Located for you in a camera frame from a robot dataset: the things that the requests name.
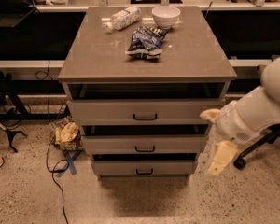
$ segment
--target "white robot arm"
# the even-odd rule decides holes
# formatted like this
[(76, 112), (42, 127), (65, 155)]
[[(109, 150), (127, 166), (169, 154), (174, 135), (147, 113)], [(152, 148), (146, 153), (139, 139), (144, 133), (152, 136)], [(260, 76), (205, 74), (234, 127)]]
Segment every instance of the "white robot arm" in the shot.
[(208, 170), (211, 175), (223, 171), (236, 155), (237, 145), (246, 144), (266, 128), (280, 124), (280, 58), (264, 69), (260, 81), (261, 86), (240, 100), (221, 110), (202, 112), (201, 118), (212, 121), (223, 140)]

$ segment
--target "black cable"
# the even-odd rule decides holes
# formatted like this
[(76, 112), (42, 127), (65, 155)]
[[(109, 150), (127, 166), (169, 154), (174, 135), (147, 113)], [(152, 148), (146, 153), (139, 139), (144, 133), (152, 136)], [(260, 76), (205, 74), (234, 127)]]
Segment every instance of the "black cable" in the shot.
[(1, 123), (2, 123), (6, 128), (8, 128), (9, 130), (15, 130), (15, 129), (17, 129), (18, 127), (20, 127), (20, 125), (21, 125), (21, 120), (16, 121), (14, 124), (6, 125), (5, 123), (8, 122), (8, 121), (9, 121), (9, 120), (3, 120)]
[(208, 8), (207, 8), (207, 10), (206, 10), (206, 13), (205, 13), (205, 19), (207, 18), (208, 12), (209, 12), (209, 10), (211, 9), (212, 4), (213, 4), (213, 1), (211, 1), (211, 2), (209, 3), (209, 6), (208, 6)]
[[(52, 180), (53, 180), (53, 182), (57, 185), (57, 187), (60, 189), (60, 191), (61, 191), (61, 193), (62, 193), (63, 215), (64, 215), (64, 218), (65, 218), (66, 223), (68, 224), (67, 216), (66, 216), (66, 213), (65, 213), (65, 207), (64, 207), (64, 193), (63, 193), (63, 188), (62, 188), (62, 187), (59, 185), (59, 183), (55, 180), (54, 174), (65, 172), (65, 171), (69, 168), (69, 162), (68, 162), (68, 160), (66, 160), (66, 159), (59, 160), (59, 161), (57, 161), (57, 163), (54, 165), (53, 170), (50, 170), (49, 165), (48, 165), (49, 147), (50, 147), (53, 143), (54, 143), (54, 139), (50, 140), (49, 146), (48, 146), (48, 149), (47, 149), (47, 155), (46, 155), (46, 165), (47, 165), (48, 171), (52, 173)], [(58, 165), (60, 162), (62, 162), (62, 161), (66, 161), (66, 164), (67, 164), (66, 167), (65, 167), (64, 169), (57, 169), (57, 170), (56, 170), (57, 165)]]
[[(35, 73), (35, 77), (36, 77), (38, 80), (45, 80), (47, 77), (49, 77), (50, 80), (53, 80), (52, 76), (49, 74), (49, 68), (50, 68), (50, 59), (49, 59), (49, 52), (48, 52), (48, 67), (47, 67), (47, 70), (46, 70), (46, 71), (37, 71), (37, 72)], [(40, 77), (39, 77), (39, 74), (42, 74), (42, 73), (45, 74), (45, 76), (42, 77), (42, 78), (40, 78)], [(49, 118), (49, 99), (50, 99), (50, 94), (49, 94), (48, 100), (47, 100), (48, 120), (49, 120), (49, 122), (50, 122), (50, 118)], [(53, 182), (57, 185), (57, 187), (60, 189), (60, 191), (61, 191), (61, 193), (62, 193), (63, 215), (64, 215), (64, 218), (65, 218), (66, 223), (68, 224), (67, 216), (66, 216), (66, 213), (65, 213), (65, 207), (64, 207), (64, 193), (63, 193), (63, 188), (62, 188), (62, 187), (59, 185), (59, 183), (55, 180), (54, 174), (65, 172), (65, 171), (68, 169), (68, 167), (69, 167), (69, 162), (68, 162), (68, 160), (66, 160), (66, 159), (59, 160), (59, 161), (57, 161), (57, 163), (54, 165), (53, 170), (50, 170), (49, 165), (48, 165), (49, 147), (50, 147), (50, 145), (53, 145), (54, 143), (55, 143), (55, 139), (52, 138), (52, 139), (50, 140), (50, 142), (49, 142), (49, 146), (48, 146), (48, 150), (47, 150), (46, 165), (47, 165), (48, 171), (52, 173), (52, 180), (53, 180)], [(58, 170), (56, 170), (57, 165), (58, 165), (60, 162), (62, 162), (62, 161), (66, 161), (66, 164), (67, 164), (66, 167), (65, 167), (64, 169), (58, 169)]]
[(62, 114), (62, 113), (64, 113), (65, 112), (65, 110), (62, 112), (62, 110), (63, 110), (63, 106), (61, 105), (60, 106), (60, 108), (59, 108), (59, 111), (58, 111), (58, 115), (57, 115), (57, 118), (56, 118), (56, 120), (58, 120), (58, 118), (59, 118), (59, 116)]

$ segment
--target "drawer cabinet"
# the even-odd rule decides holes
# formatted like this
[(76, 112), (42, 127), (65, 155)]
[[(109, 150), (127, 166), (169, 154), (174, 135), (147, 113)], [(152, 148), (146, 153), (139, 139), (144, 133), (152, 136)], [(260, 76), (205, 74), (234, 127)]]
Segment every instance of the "drawer cabinet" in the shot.
[(179, 7), (156, 60), (125, 54), (142, 21), (112, 34), (102, 22), (125, 7), (90, 7), (58, 79), (91, 166), (102, 176), (187, 176), (204, 151), (205, 109), (221, 108), (236, 74), (198, 7)]

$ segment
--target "drawer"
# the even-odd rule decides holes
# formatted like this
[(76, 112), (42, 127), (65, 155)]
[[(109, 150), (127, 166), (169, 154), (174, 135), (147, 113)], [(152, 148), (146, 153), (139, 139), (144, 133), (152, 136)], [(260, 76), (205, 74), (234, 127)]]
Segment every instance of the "drawer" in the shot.
[(129, 82), (68, 84), (74, 100), (212, 99), (220, 97), (225, 82)]
[(80, 126), (83, 136), (90, 137), (161, 137), (176, 135), (207, 134), (209, 124), (176, 124), (176, 125), (85, 125)]
[(224, 100), (81, 100), (67, 104), (73, 119), (80, 125), (203, 124), (207, 121), (200, 119), (201, 112), (221, 108)]
[(154, 154), (154, 153), (201, 153), (206, 146), (206, 135), (161, 137), (89, 137), (82, 136), (88, 155), (95, 154)]
[(93, 161), (91, 166), (98, 176), (190, 175), (197, 161)]

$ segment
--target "floor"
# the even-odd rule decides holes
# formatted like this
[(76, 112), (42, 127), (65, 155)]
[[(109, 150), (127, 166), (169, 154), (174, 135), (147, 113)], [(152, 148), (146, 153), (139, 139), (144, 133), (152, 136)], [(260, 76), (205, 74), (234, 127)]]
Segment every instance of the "floor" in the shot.
[[(5, 160), (0, 168), (0, 223), (66, 223), (61, 190), (46, 165), (47, 155), (50, 169), (64, 158), (63, 151), (49, 145), (49, 121), (26, 120), (16, 130), (28, 134), (16, 135), (13, 145), (18, 153), (8, 147), (6, 133), (0, 129), (0, 156)], [(205, 170), (216, 141), (212, 129), (189, 180), (125, 177), (99, 181), (90, 157), (82, 152), (74, 161), (76, 172), (54, 174), (63, 189), (68, 223), (279, 224), (280, 141), (249, 155), (244, 170), (231, 164), (220, 176), (212, 177)]]

